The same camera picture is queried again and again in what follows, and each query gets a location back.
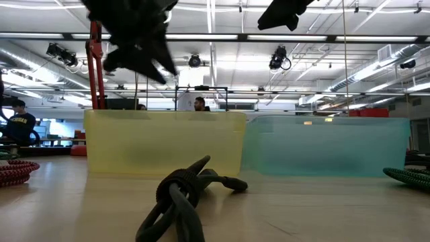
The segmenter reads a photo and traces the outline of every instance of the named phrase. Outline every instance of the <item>yellow and navy shirt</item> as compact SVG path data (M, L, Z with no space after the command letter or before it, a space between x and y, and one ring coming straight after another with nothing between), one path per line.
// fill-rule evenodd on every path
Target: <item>yellow and navy shirt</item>
M36 118L29 114L16 114L9 119L7 123L7 136L29 140L30 133L36 124Z

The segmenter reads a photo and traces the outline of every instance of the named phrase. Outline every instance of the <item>man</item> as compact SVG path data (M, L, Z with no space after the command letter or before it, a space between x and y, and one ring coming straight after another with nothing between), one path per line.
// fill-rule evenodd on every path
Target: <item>man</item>
M22 100L12 101L12 109L16 114L9 119L5 135L26 142L30 141L30 133L36 124L35 117L26 112L26 103Z
M143 104L138 104L137 105L137 110L146 110L146 106Z
M194 101L194 110L195 111L210 111L210 108L208 106L206 106L204 98L196 97L196 100Z

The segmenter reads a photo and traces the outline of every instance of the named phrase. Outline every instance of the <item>black metal frame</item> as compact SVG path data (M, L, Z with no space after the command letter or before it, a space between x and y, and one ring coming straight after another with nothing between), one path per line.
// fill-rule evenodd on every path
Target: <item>black metal frame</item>
M88 34L88 33L72 33L72 32L0 32L1 34L61 34L63 38L35 38L35 37L1 37L0 40L43 40L43 41L86 41L84 38L73 38L73 34ZM168 35L174 34L177 36L180 35L200 35L200 36L219 36L219 35L237 35L238 37L235 39L219 39L219 38L207 38L207 39L199 39L199 38L175 38L175 39L167 39L168 42L257 42L257 43L319 43L319 44L341 44L344 43L343 40L336 40L336 37L344 37L342 34L254 34L254 33L248 33L248 34L242 34L242 33L168 33ZM306 40L305 38L303 40L250 40L248 39L248 36L321 36L321 37L327 37L326 40ZM351 41L347 40L348 44L430 44L430 40L427 40L430 38L430 35L410 35L410 36L383 36L383 35L346 35L346 37L417 37L414 41L395 41L395 40L384 40L384 41L372 41L372 40L364 40L364 41Z
M184 93L189 93L189 90L188 89L194 89L195 91L199 91L199 90L196 90L196 87L180 87L180 86L175 86L175 111L177 111L177 92L181 89L181 88L184 88L185 90L185 92ZM213 89L213 90L217 90L217 89L223 89L223 90L225 90L225 92L226 92L226 98L225 98L225 100L226 100L226 112L228 112L228 87L209 87L209 90L211 90L211 89Z

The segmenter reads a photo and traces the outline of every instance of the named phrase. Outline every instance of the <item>table surface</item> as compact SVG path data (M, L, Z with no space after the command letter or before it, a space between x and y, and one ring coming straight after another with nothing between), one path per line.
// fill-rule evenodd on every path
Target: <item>table surface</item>
M162 177L90 174L85 158L39 157L0 188L0 241L134 241ZM211 184L197 207L206 241L428 241L430 195L389 178L266 177ZM171 227L160 241L176 241Z

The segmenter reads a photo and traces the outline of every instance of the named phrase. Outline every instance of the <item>yellow translucent container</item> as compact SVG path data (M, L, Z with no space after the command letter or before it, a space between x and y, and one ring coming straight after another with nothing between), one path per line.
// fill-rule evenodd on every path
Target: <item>yellow translucent container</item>
M246 115L232 112L87 110L90 172L167 175L205 155L205 168L237 175Z

